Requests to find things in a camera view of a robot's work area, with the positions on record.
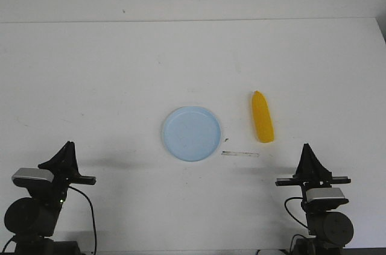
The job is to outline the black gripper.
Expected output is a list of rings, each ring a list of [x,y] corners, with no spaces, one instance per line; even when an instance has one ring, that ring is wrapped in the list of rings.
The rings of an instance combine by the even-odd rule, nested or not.
[[[68,189],[72,184],[93,186],[97,182],[94,176],[80,175],[74,142],[67,141],[57,154],[47,162],[38,164],[37,167],[39,169],[49,170],[54,175],[65,172],[68,169],[73,173],[73,176],[60,175],[53,181],[55,200],[59,204],[63,204],[66,201]]]
[[[311,146],[305,143],[302,148],[300,161],[293,177],[277,178],[275,185],[300,186],[305,189],[331,187],[333,184],[349,184],[348,176],[334,176],[318,160]]]

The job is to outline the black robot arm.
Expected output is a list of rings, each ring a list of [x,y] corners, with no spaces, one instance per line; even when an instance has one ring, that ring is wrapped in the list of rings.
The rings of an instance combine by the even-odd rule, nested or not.
[[[276,186],[300,186],[298,197],[305,213],[306,223],[301,223],[309,236],[300,235],[291,240],[289,254],[342,254],[352,240],[354,228],[351,220],[336,209],[349,200],[338,184],[349,184],[347,176],[334,176],[325,168],[309,144],[304,144],[295,174],[278,178]]]
[[[13,236],[14,254],[81,254],[77,241],[54,241],[52,236],[75,184],[93,186],[96,178],[79,173],[75,143],[68,141],[50,160],[35,168],[19,168],[12,183],[29,196],[13,202],[4,215],[4,225]]]

